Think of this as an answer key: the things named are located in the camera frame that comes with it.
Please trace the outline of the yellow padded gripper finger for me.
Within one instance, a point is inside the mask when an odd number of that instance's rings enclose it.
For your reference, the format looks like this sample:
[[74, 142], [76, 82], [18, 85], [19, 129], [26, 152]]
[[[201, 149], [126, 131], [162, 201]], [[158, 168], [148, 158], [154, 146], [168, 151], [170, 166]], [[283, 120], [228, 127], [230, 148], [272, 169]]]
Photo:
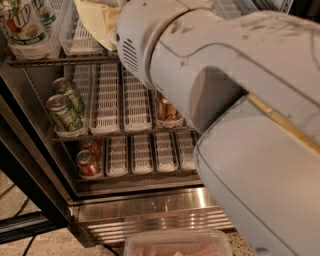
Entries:
[[122, 0], [74, 0], [84, 27], [109, 51], [115, 51], [116, 30]]

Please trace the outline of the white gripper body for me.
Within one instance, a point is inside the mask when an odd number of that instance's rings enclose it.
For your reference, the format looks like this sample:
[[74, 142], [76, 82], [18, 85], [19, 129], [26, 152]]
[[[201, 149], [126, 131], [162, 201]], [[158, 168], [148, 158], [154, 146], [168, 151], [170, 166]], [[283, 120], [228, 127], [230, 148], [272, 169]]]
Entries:
[[154, 89], [150, 64], [163, 31], [189, 7], [182, 0], [130, 0], [117, 24], [117, 52], [122, 65], [148, 89]]

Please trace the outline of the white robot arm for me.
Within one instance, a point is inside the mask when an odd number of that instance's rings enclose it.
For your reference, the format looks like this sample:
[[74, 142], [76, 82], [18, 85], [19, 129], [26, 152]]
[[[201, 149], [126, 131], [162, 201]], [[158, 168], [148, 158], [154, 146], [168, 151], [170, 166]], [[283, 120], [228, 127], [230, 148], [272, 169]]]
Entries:
[[74, 0], [85, 28], [200, 135], [212, 197], [257, 256], [320, 256], [320, 24], [214, 0]]

